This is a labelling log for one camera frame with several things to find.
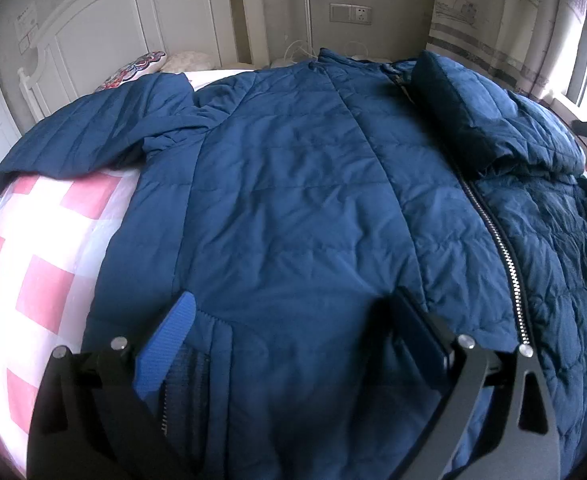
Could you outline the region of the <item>printed striped curtain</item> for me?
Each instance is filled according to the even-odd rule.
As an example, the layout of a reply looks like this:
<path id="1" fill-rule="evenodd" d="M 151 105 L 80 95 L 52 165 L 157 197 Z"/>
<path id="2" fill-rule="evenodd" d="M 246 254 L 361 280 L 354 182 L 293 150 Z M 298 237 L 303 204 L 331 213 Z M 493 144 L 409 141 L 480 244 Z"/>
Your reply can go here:
<path id="1" fill-rule="evenodd" d="M 427 49 L 535 100 L 568 91 L 587 0 L 435 0 Z"/>

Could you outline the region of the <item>white wooden headboard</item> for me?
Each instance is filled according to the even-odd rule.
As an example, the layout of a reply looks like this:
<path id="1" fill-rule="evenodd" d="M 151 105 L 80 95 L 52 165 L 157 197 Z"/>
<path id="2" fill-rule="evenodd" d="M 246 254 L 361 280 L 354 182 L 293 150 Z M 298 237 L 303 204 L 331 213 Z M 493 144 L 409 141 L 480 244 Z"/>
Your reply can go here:
<path id="1" fill-rule="evenodd" d="M 65 0 L 36 35 L 38 62 L 18 72 L 34 120 L 92 92 L 127 62 L 152 51 L 198 51 L 218 67 L 270 62 L 263 0 Z"/>

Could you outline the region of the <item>pink white checkered bed sheet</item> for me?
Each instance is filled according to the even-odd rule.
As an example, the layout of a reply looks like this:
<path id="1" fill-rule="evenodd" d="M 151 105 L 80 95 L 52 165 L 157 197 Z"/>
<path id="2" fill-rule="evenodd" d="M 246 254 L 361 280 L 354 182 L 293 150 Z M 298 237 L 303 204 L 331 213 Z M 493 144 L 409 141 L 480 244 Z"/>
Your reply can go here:
<path id="1" fill-rule="evenodd" d="M 243 72 L 202 88 L 156 73 L 56 110 L 0 165 L 0 210 L 27 219 L 0 227 L 0 308 L 26 333 L 93 349 L 193 295 L 186 345 L 211 363 L 194 408 L 204 426 L 186 453 L 211 479 L 269 478 L 260 334 L 284 288 L 278 216 L 305 192 L 277 188 L 286 160 L 310 154 L 310 189 L 333 200 L 333 232 L 292 260 L 328 262 L 322 278 L 351 323 L 417 275 L 371 149 L 407 120 L 385 79 L 363 76 L 352 92 L 344 104 L 320 72 Z"/>

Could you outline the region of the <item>slim white floor lamp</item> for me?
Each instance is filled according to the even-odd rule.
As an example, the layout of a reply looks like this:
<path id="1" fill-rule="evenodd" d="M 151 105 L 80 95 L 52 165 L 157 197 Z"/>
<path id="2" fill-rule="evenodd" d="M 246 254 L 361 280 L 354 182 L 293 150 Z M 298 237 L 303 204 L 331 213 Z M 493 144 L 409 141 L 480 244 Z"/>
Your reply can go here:
<path id="1" fill-rule="evenodd" d="M 314 42 L 312 0 L 292 0 L 292 16 L 300 36 L 292 39 L 284 52 L 286 66 L 317 58 Z"/>

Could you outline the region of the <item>blue quilted puffer jacket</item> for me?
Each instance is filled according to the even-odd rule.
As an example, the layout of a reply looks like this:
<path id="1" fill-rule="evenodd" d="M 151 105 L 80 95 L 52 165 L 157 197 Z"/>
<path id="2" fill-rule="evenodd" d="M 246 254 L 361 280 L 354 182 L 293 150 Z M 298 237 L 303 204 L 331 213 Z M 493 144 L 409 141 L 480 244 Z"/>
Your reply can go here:
<path id="1" fill-rule="evenodd" d="M 396 278 L 364 323 L 351 323 L 322 278 L 328 262 L 292 260 L 333 232 L 333 200 L 310 189 L 310 154 L 286 160 L 277 188 L 305 192 L 278 216 L 271 248 L 284 288 L 260 334 L 275 466 L 266 479 L 397 479 L 442 399 L 401 340 L 392 302 L 400 287 L 484 349 L 530 346 L 555 412 L 557 479 L 587 474 L 587 179 L 572 133 L 543 106 L 431 52 L 378 64 L 325 50 L 269 71 L 285 70 L 325 74 L 344 104 L 363 76 L 389 82 L 407 126 L 387 126 L 371 149 L 417 275 Z M 209 394 L 200 374 L 211 363 L 187 348 L 189 333 L 155 419 L 181 461 L 175 479 L 211 479 L 186 453 L 204 426 L 194 408 Z M 476 450 L 491 396 L 482 391 L 453 468 Z"/>

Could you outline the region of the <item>patterned colourful pillow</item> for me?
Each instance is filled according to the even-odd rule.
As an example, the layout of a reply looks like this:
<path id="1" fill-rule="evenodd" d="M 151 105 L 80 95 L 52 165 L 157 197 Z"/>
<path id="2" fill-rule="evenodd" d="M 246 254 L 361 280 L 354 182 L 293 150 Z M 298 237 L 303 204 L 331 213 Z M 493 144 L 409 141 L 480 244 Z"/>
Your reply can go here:
<path id="1" fill-rule="evenodd" d="M 167 53 L 164 51 L 147 52 L 134 61 L 123 65 L 115 73 L 100 84 L 95 92 L 115 89 L 127 82 L 134 81 L 145 75 L 159 72 L 167 62 Z"/>

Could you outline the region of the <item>wall socket panel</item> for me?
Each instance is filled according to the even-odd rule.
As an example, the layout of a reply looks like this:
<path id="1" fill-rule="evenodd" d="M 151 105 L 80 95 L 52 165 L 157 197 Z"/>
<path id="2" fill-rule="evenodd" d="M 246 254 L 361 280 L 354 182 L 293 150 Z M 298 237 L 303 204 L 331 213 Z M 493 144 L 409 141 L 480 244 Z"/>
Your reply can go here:
<path id="1" fill-rule="evenodd" d="M 335 23 L 371 25 L 373 9 L 350 3 L 330 3 L 329 19 Z"/>

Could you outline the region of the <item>cream fluffy pillow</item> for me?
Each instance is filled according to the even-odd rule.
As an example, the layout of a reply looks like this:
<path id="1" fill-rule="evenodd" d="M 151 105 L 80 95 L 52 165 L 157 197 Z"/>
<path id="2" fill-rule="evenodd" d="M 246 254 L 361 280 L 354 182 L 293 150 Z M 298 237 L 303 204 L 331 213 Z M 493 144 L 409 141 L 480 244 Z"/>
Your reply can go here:
<path id="1" fill-rule="evenodd" d="M 204 52 L 182 51 L 168 56 L 161 72 L 179 74 L 185 72 L 201 72 L 202 70 L 214 70 L 216 63 L 213 58 Z"/>

